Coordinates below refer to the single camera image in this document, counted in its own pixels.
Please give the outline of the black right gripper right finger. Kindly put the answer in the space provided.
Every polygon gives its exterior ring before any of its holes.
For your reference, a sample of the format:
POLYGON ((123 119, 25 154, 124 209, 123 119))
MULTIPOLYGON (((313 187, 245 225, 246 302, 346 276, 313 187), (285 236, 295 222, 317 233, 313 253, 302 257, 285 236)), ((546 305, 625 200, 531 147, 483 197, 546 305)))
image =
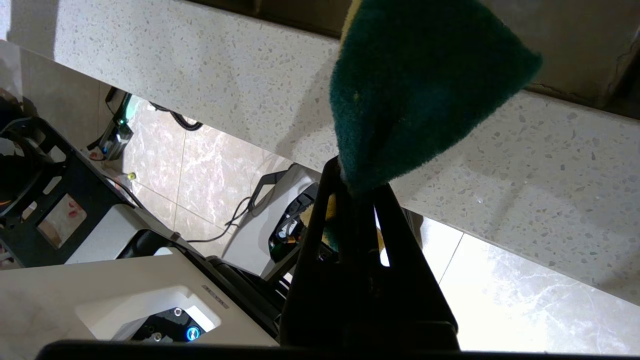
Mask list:
POLYGON ((358 210, 358 346, 457 348, 457 321, 389 185, 358 210))

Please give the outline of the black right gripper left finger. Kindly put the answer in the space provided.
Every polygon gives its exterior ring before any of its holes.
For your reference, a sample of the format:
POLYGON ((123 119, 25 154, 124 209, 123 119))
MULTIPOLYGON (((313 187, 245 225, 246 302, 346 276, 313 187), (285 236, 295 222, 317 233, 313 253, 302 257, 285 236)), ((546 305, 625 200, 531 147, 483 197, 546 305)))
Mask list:
POLYGON ((282 346, 368 344, 368 206, 351 196, 338 157, 324 166, 281 315, 282 346))

